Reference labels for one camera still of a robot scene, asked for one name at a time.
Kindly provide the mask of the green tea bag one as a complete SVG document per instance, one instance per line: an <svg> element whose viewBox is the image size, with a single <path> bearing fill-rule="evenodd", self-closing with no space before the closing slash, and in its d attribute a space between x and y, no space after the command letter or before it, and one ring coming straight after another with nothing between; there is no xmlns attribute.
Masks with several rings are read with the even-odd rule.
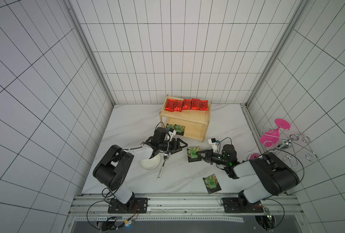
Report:
<svg viewBox="0 0 345 233"><path fill-rule="evenodd" d="M176 131L176 134L179 136L183 136L185 133L186 127L183 125L175 125L174 130Z"/></svg>

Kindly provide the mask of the green tea bag three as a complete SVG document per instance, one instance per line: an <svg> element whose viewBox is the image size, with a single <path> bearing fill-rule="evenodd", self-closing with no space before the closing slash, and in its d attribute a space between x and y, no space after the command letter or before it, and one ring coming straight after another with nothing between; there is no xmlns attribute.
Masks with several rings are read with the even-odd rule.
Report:
<svg viewBox="0 0 345 233"><path fill-rule="evenodd" d="M187 154L188 154L188 162L198 162L201 161L201 157L197 154L197 152L200 151L199 147L192 147L187 148Z"/></svg>

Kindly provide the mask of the green tea bag two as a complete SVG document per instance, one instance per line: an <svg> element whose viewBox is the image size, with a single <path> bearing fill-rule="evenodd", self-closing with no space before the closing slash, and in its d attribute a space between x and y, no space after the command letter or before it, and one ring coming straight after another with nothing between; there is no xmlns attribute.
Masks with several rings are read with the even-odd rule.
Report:
<svg viewBox="0 0 345 233"><path fill-rule="evenodd" d="M166 129L169 132L173 132L175 130L175 124L166 124Z"/></svg>

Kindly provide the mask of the green tea bag four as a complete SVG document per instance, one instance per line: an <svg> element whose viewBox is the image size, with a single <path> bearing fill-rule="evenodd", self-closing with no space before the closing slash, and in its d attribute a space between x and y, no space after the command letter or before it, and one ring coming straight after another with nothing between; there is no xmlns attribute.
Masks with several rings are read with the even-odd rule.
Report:
<svg viewBox="0 0 345 233"><path fill-rule="evenodd" d="M208 194L212 194L222 190L215 174L204 177L203 181Z"/></svg>

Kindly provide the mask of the red tea bag two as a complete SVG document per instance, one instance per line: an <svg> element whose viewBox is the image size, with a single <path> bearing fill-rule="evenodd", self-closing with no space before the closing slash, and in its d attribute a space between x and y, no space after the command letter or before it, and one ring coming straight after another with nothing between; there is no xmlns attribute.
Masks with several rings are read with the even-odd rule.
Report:
<svg viewBox="0 0 345 233"><path fill-rule="evenodd" d="M182 110L183 110L183 104L184 104L184 101L176 100L176 101L174 102L173 111L174 111L174 112L182 112Z"/></svg>

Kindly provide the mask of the red tea bag one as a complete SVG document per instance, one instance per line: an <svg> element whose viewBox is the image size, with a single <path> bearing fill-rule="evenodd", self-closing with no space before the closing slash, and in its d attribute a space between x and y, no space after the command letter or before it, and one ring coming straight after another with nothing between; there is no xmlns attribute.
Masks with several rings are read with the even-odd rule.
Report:
<svg viewBox="0 0 345 233"><path fill-rule="evenodd" d="M174 112L175 103L175 100L167 99L164 110L168 112Z"/></svg>

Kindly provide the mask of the red tea bag three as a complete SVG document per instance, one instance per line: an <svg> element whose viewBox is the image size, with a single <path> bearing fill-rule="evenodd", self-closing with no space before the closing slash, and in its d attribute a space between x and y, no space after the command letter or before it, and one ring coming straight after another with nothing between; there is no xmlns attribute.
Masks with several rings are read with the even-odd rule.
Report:
<svg viewBox="0 0 345 233"><path fill-rule="evenodd" d="M192 100L191 99L184 99L182 110L191 110L192 108Z"/></svg>

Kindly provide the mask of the red tea bag four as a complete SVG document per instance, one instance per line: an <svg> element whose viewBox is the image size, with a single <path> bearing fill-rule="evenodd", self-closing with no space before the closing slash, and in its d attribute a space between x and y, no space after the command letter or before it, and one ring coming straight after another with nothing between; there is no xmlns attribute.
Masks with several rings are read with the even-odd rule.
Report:
<svg viewBox="0 0 345 233"><path fill-rule="evenodd" d="M191 99L191 110L200 110L200 103L199 99Z"/></svg>

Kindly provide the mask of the red tea bag five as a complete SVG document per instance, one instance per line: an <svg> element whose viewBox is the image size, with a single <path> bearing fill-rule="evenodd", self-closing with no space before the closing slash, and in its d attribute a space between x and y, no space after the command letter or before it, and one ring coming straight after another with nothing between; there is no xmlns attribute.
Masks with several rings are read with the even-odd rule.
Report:
<svg viewBox="0 0 345 233"><path fill-rule="evenodd" d="M208 101L200 100L200 111L208 111Z"/></svg>

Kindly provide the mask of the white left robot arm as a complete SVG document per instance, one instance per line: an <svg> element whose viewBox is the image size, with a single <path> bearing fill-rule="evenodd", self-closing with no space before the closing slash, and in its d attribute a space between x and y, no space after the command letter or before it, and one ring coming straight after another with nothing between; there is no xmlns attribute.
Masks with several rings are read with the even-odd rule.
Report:
<svg viewBox="0 0 345 233"><path fill-rule="evenodd" d="M93 170L93 177L108 188L119 204L132 206L135 194L124 184L133 162L140 162L146 170L158 167L160 154L171 155L188 146L180 138L174 137L174 131L157 127L154 135L132 149L112 145Z"/></svg>

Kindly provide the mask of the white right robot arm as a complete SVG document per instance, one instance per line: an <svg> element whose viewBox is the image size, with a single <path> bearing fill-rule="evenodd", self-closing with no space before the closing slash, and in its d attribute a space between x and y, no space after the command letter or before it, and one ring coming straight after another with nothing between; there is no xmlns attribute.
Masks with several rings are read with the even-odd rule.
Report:
<svg viewBox="0 0 345 233"><path fill-rule="evenodd" d="M224 145L221 153L210 149L200 150L196 155L211 165L222 165L228 177L234 180L255 177L253 185L238 193L238 203L243 207L257 205L261 200L277 196L301 182L297 173L271 151L241 163L230 144Z"/></svg>

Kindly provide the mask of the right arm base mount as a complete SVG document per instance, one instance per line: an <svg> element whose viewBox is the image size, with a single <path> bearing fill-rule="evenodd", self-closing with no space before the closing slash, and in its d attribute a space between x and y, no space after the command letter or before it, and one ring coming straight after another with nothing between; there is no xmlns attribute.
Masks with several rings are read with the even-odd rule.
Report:
<svg viewBox="0 0 345 233"><path fill-rule="evenodd" d="M238 193L237 198L222 198L221 205L224 207L225 213L251 213L251 214L258 214L263 213L264 208L260 206L260 201L255 203L250 203L243 191Z"/></svg>

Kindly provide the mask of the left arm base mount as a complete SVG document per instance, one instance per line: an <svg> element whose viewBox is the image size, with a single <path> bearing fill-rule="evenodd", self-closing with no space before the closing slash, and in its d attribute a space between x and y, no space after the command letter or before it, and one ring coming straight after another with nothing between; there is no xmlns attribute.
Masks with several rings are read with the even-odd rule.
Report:
<svg viewBox="0 0 345 233"><path fill-rule="evenodd" d="M116 198L110 200L110 206L108 208L109 214L131 214L139 213L144 214L147 212L148 198L135 198L131 197L126 204L121 203Z"/></svg>

